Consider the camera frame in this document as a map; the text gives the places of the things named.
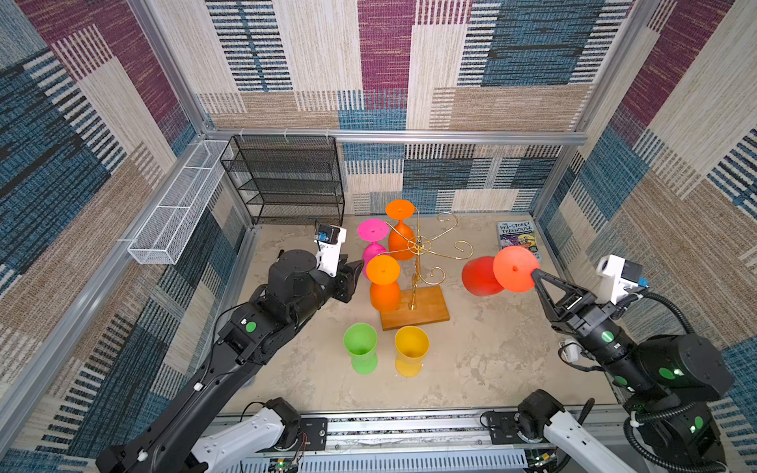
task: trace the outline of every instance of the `zip tie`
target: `zip tie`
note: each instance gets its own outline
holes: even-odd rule
[[[631,411],[631,427],[639,428],[642,425],[643,424],[640,424],[639,422],[636,421],[636,411]]]

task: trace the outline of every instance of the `white wire basket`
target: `white wire basket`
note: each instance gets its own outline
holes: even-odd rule
[[[223,176],[228,142],[205,140],[192,152],[166,194],[137,232],[129,254],[139,264],[176,264]]]

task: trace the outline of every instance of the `black mesh shelf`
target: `black mesh shelf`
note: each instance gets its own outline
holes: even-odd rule
[[[336,142],[325,136],[237,135],[223,168],[254,223],[341,225],[344,187]]]

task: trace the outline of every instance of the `wooden board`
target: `wooden board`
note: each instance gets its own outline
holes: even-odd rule
[[[450,319],[444,294],[439,286],[419,288],[416,295],[415,310],[410,310],[408,304],[413,298],[413,291],[400,292],[400,308],[394,312],[382,312],[381,324],[384,331],[396,330],[405,325],[423,325],[434,322],[446,322]]]

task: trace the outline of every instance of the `green dot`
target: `green dot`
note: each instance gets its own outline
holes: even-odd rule
[[[665,379],[675,379],[675,375],[673,372],[667,368],[660,368],[658,370],[660,376],[662,376]]]

